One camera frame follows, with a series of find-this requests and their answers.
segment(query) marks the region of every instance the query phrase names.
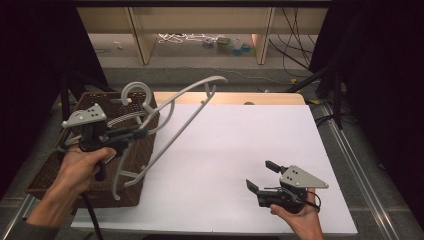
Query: white plastic part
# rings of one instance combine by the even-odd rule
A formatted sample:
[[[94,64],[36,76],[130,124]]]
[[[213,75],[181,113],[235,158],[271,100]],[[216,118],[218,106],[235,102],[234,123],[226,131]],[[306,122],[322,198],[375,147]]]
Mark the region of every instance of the white plastic part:
[[[183,126],[177,131],[177,133],[168,141],[168,143],[164,146],[164,148],[162,150],[160,150],[159,153],[156,156],[154,156],[150,159],[149,164],[145,168],[142,168],[142,171],[140,173],[132,173],[132,172],[122,170],[122,166],[124,165],[124,161],[125,161],[125,159],[128,155],[128,149],[129,148],[127,148],[127,150],[124,152],[123,156],[120,158],[120,163],[118,164],[118,169],[116,170],[116,173],[115,173],[115,176],[114,176],[114,179],[113,179],[112,194],[113,194],[113,196],[116,200],[120,199],[120,197],[119,197],[119,195],[117,194],[117,191],[116,191],[119,176],[126,176],[126,177],[134,178],[133,180],[130,180],[130,181],[128,181],[124,184],[125,187],[129,187],[129,186],[132,186],[132,185],[138,183],[144,177],[144,175],[146,175],[147,171],[156,163],[156,161],[159,160],[159,158],[165,153],[165,151],[172,145],[172,143],[180,136],[180,134],[187,128],[187,126],[193,121],[193,119],[200,113],[200,111],[212,99],[212,97],[214,96],[215,91],[216,91],[216,86],[213,85],[212,89],[211,89],[210,86],[209,86],[209,83],[213,82],[213,81],[224,81],[225,83],[228,82],[228,80],[226,78],[221,77],[221,76],[208,77],[206,79],[198,81],[198,82],[184,88],[183,90],[179,91],[174,96],[169,98],[165,103],[163,103],[162,105],[160,105],[159,107],[157,107],[155,109],[153,109],[150,106],[150,101],[152,99],[152,91],[150,90],[150,88],[146,84],[141,83],[141,82],[134,82],[134,83],[130,83],[127,86],[125,86],[125,88],[122,90],[122,93],[121,93],[121,100],[122,100],[122,103],[124,105],[128,104],[128,101],[127,101],[128,93],[131,90],[133,90],[134,88],[141,88],[146,93],[146,99],[142,103],[142,107],[144,108],[144,110],[147,112],[148,115],[146,117],[146,120],[141,124],[140,129],[145,128],[147,126],[147,124],[149,124],[149,122],[163,108],[165,108],[167,105],[171,104],[168,117],[165,119],[165,121],[160,126],[156,127],[155,129],[149,130],[148,131],[149,135],[156,133],[157,131],[159,131],[161,128],[163,128],[169,122],[169,120],[172,116],[172,113],[174,111],[175,99],[177,99],[178,97],[180,97],[184,93],[188,92],[189,90],[191,90],[191,89],[193,89],[197,86],[204,85],[205,93],[206,93],[206,99],[202,100],[200,102],[199,108],[191,115],[191,117],[185,122],[185,124],[183,124]],[[140,120],[139,116],[135,116],[135,118],[138,121]]]
[[[328,184],[298,166],[290,166],[280,178],[280,182],[298,188],[328,188]]]
[[[96,103],[87,110],[79,110],[72,113],[68,121],[63,121],[62,127],[69,128],[87,123],[99,122],[106,120],[106,114],[103,109]]]

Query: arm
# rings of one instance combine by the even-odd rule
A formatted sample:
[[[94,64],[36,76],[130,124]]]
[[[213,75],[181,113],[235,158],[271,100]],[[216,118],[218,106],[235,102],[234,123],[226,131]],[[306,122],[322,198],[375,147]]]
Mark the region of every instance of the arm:
[[[50,232],[55,235],[71,211],[78,195],[90,186],[94,175],[99,171],[98,167],[95,167],[96,163],[109,159],[115,154],[115,150],[111,148],[102,148],[88,153],[82,152],[78,147],[68,149],[59,173],[43,199],[32,211],[26,223],[18,224],[12,229],[8,239],[12,239],[13,236],[22,236],[20,232],[28,230],[34,233]]]
[[[315,189],[313,188],[309,188],[308,191],[315,193]],[[315,203],[315,195],[308,194],[308,201]],[[292,214],[284,208],[273,204],[271,205],[271,214],[278,215],[284,219],[293,229],[294,233],[302,240],[324,239],[318,211],[311,206],[306,205],[298,214]]]

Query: wicker basket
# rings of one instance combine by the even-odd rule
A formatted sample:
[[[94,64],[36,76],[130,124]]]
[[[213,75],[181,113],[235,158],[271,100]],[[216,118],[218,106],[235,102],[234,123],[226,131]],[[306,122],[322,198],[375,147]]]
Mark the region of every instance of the wicker basket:
[[[76,106],[76,110],[85,110],[98,103],[103,111],[106,113],[108,120],[122,116],[127,113],[142,111],[141,104],[143,103],[146,95],[144,92],[130,93],[128,98],[131,102],[127,106],[121,103],[115,103],[114,99],[120,99],[120,93],[84,93]],[[150,105],[156,108],[156,101],[152,97]],[[153,129],[157,127],[159,121],[159,114],[152,119],[148,128]],[[128,127],[137,124],[135,120],[126,120],[115,125],[116,127]],[[153,151],[153,144],[155,134],[148,136],[146,139],[137,140],[129,149],[129,154],[125,160],[123,170],[139,173],[143,165],[147,165]],[[109,207],[129,207],[136,206],[140,200],[141,189],[143,187],[143,180],[141,179],[137,184],[125,188],[124,183],[131,180],[128,177],[120,176],[117,186],[117,194],[121,200],[116,201],[111,192],[112,180],[115,170],[118,167],[119,158],[112,160],[106,166],[107,178],[105,181],[93,181],[90,188],[87,190],[89,199],[94,208],[109,208]],[[53,183],[59,171],[60,164],[56,154],[51,154],[44,162],[43,166],[38,171],[35,178],[32,180],[26,192],[32,196],[41,199],[46,190]],[[75,202],[75,207],[84,208],[85,204],[82,198],[78,198]]]

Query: white curved plastic frame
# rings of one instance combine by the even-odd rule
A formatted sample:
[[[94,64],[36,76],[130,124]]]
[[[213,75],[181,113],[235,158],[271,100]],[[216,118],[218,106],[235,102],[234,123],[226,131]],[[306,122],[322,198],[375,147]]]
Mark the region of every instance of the white curved plastic frame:
[[[172,143],[180,136],[180,134],[187,128],[187,126],[193,121],[193,119],[199,114],[199,112],[203,109],[203,107],[206,106],[206,104],[212,99],[212,97],[215,94],[216,91],[216,86],[213,85],[212,89],[210,89],[209,87],[209,82],[212,81],[224,81],[224,82],[228,82],[228,80],[224,77],[221,76],[212,76],[212,77],[208,77],[206,79],[203,79],[199,82],[196,82],[186,88],[184,88],[183,90],[181,90],[180,92],[176,93],[174,96],[172,96],[171,98],[169,98],[165,103],[163,103],[162,105],[160,105],[159,107],[153,109],[150,106],[150,101],[152,100],[152,91],[150,90],[150,88],[141,82],[133,82],[128,84],[127,86],[125,86],[125,88],[122,90],[121,93],[121,101],[124,105],[128,105],[128,101],[127,101],[127,97],[128,97],[128,93],[133,90],[134,88],[141,88],[142,90],[144,90],[144,92],[146,93],[146,99],[145,101],[142,103],[142,107],[146,110],[147,112],[147,118],[144,122],[141,123],[141,119],[138,115],[133,115],[133,116],[128,116],[128,117],[133,117],[136,118],[138,123],[141,123],[140,128],[145,128],[147,126],[147,124],[149,124],[149,122],[166,106],[168,106],[169,104],[171,104],[170,106],[170,110],[169,110],[169,114],[168,117],[165,119],[165,121],[160,125],[157,126],[155,129],[151,129],[148,131],[148,134],[154,134],[157,131],[159,131],[161,128],[163,128],[170,120],[173,112],[174,112],[174,107],[175,107],[175,99],[177,99],[178,97],[180,97],[181,95],[183,95],[184,93],[186,93],[187,91],[200,86],[200,85],[204,85],[205,87],[205,92],[206,92],[206,99],[202,100],[200,103],[201,105],[199,106],[199,108],[191,115],[191,117],[185,122],[185,124],[183,124],[183,126],[178,130],[178,132],[169,140],[169,142],[163,147],[163,149],[161,149],[158,154],[156,156],[154,156],[153,158],[150,159],[149,164],[147,166],[143,166],[142,167],[142,171],[140,173],[133,173],[133,172],[129,172],[129,171],[125,171],[122,170],[122,166],[124,165],[125,159],[128,156],[128,152],[129,149],[131,148],[131,145],[124,151],[120,162],[118,164],[118,169],[115,172],[115,176],[113,179],[113,184],[112,184],[112,194],[114,196],[114,198],[116,200],[120,200],[120,197],[117,194],[117,184],[118,184],[118,178],[119,176],[126,176],[126,177],[131,177],[133,178],[133,180],[128,181],[124,184],[125,187],[129,187],[132,186],[136,183],[138,183],[147,173],[147,171],[156,163],[156,161],[166,152],[166,150],[172,145]]]

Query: black cable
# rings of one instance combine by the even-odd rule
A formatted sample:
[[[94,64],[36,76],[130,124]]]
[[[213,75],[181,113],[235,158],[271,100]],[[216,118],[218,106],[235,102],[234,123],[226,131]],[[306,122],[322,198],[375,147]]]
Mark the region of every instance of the black cable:
[[[90,214],[91,221],[94,225],[94,230],[97,235],[98,240],[103,240],[102,232],[100,231],[99,222],[97,221],[96,213],[94,212],[93,207],[91,206],[90,200],[86,192],[81,193],[81,197],[84,200],[85,206],[87,207],[88,213]]]
[[[287,69],[286,69],[286,66],[285,66],[285,57],[288,57],[288,58],[290,58],[291,60],[293,60],[294,62],[296,62],[297,64],[299,64],[300,66],[302,66],[302,67],[304,67],[306,70],[308,70],[307,69],[307,67],[305,66],[305,65],[303,65],[301,62],[299,62],[299,61],[297,61],[296,59],[294,59],[293,57],[291,57],[290,55],[288,55],[287,53],[285,53],[285,51],[282,51],[281,49],[279,49],[277,46],[275,46],[275,44],[271,41],[271,39],[269,39],[269,42],[271,43],[271,45],[279,52],[279,53],[281,53],[281,54],[283,54],[283,69],[284,69],[284,71],[287,73],[287,74],[289,74],[289,75],[291,75],[291,76],[294,76],[294,77],[300,77],[300,78],[307,78],[308,76],[300,76],[300,75],[296,75],[296,74],[294,74],[294,73],[291,73],[291,72],[289,72]]]
[[[301,42],[301,40],[300,40],[299,26],[298,26],[298,24],[297,24],[297,11],[298,11],[298,8],[294,8],[294,22],[293,22],[293,26],[291,25],[290,20],[289,20],[289,18],[287,17],[287,14],[286,14],[286,12],[285,12],[284,8],[282,8],[282,10],[283,10],[284,17],[286,18],[287,24],[288,24],[288,25],[289,25],[289,27],[290,27],[291,35],[293,35],[293,36],[294,36],[294,38],[297,40],[297,43],[299,44],[300,48],[302,49],[302,55],[303,55],[303,57],[305,58],[305,61],[308,63],[308,60],[309,60],[309,62],[310,62],[310,59],[309,59],[309,57],[306,55],[305,50],[304,50],[303,45],[302,45],[302,42]]]
[[[317,208],[317,210],[318,210],[318,212],[321,210],[321,198],[318,196],[318,194],[316,194],[316,193],[314,193],[314,192],[307,192],[307,193],[309,193],[309,194],[312,194],[312,195],[315,195],[315,197],[317,197],[318,198],[318,201],[319,201],[319,204],[315,204],[315,206],[317,206],[318,208]]]
[[[302,49],[302,55],[303,55],[303,58],[305,59],[305,62],[309,65],[311,60],[309,59],[308,55],[306,55],[305,49],[303,48],[303,45],[302,45],[302,41],[300,40],[299,25],[297,24],[297,11],[298,11],[298,8],[295,8],[294,9],[293,31],[294,31],[294,28],[296,27],[297,37],[296,37],[296,33],[295,33],[294,34],[295,38],[296,38],[297,42],[299,43],[300,49]]]
[[[280,34],[278,34],[277,36],[278,36],[278,39],[280,39],[280,42],[281,42],[282,44],[284,44],[284,46],[287,46],[287,47],[289,47],[289,48],[291,48],[291,49],[295,49],[295,50],[302,51],[302,49],[297,48],[297,47],[293,47],[293,46],[289,45],[288,43],[284,42],[284,40],[283,40],[283,39],[281,39]]]
[[[305,68],[306,70],[308,70],[308,66],[304,65],[303,63],[297,61],[296,59],[294,59],[292,56],[288,55],[287,53],[285,53],[285,51],[283,52],[281,49],[279,49],[277,46],[275,46],[275,44],[271,41],[271,39],[269,40],[269,42],[271,43],[272,46],[274,46],[274,48],[281,54],[283,54],[284,56],[290,58],[292,61],[296,62],[297,64],[299,64],[300,66],[302,66],[303,68]]]
[[[320,101],[320,103],[318,103],[318,104],[315,104],[315,103],[313,103],[313,102],[311,102],[311,107],[310,107],[310,109],[311,109],[311,111],[312,110],[314,110],[315,108],[317,108],[317,107],[319,107],[319,106],[322,106],[322,105],[324,105],[324,104],[326,104],[326,103],[330,103],[331,104],[331,100],[328,100],[328,101]]]
[[[309,40],[311,40],[312,44],[314,44],[314,46],[315,46],[316,43],[314,42],[314,40],[312,40],[311,35],[308,34],[308,38],[309,38]]]
[[[309,202],[307,200],[304,200],[304,201],[301,201],[301,202],[303,204],[305,204],[305,205],[308,205],[308,206],[311,206],[311,207],[315,208],[318,212],[321,210],[320,207],[318,207],[318,205],[316,205],[314,203],[311,203],[311,202]]]
[[[85,238],[83,240],[88,240],[91,238],[91,236],[93,236],[93,233],[89,233],[87,234],[87,236],[85,236]]]
[[[321,126],[321,124],[323,124],[324,122],[326,122],[326,121],[328,121],[328,120],[330,120],[330,119],[332,119],[332,118],[333,118],[333,115],[328,115],[328,116],[324,116],[324,117],[317,118],[317,119],[315,120],[315,122],[319,121],[319,122],[317,123],[317,128],[319,128],[319,126]]]

